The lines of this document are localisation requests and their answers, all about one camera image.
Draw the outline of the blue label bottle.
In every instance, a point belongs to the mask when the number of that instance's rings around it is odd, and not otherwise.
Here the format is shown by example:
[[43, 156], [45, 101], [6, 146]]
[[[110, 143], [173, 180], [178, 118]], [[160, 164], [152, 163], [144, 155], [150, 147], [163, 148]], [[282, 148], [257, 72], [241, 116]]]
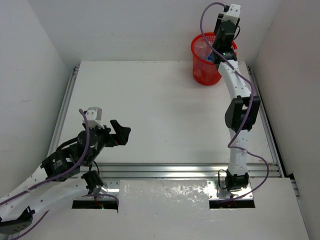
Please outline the blue label bottle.
[[209, 63], [213, 63], [214, 62], [213, 58], [214, 58], [214, 53], [212, 51], [208, 51], [206, 53], [206, 56], [205, 56], [204, 60], [209, 62]]
[[198, 57], [205, 59], [207, 57], [207, 43], [205, 41], [198, 41], [194, 45], [194, 51]]

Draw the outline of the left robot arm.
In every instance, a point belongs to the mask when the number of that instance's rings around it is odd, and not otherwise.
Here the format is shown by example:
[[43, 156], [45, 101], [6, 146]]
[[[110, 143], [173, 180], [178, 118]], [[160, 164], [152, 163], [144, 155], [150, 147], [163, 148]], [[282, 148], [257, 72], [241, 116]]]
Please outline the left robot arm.
[[62, 143], [45, 158], [36, 171], [19, 187], [0, 200], [0, 233], [26, 234], [36, 226], [35, 217], [44, 218], [63, 203], [78, 197], [101, 198], [105, 187], [99, 172], [90, 168], [104, 148], [124, 146], [130, 127], [111, 120], [111, 127], [97, 120], [84, 120], [84, 130]]

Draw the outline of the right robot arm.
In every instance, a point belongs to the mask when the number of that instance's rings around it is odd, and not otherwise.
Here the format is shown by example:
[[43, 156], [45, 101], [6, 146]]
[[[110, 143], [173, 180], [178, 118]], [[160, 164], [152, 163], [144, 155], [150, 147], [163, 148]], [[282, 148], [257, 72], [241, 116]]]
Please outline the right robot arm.
[[228, 144], [230, 160], [224, 180], [224, 189], [229, 192], [245, 189], [249, 184], [248, 136], [256, 122], [261, 103], [254, 87], [248, 87], [250, 82], [240, 76], [238, 59], [232, 45], [240, 22], [239, 15], [240, 11], [235, 7], [219, 14], [212, 45], [212, 62], [223, 77], [231, 98], [224, 115], [231, 138]]

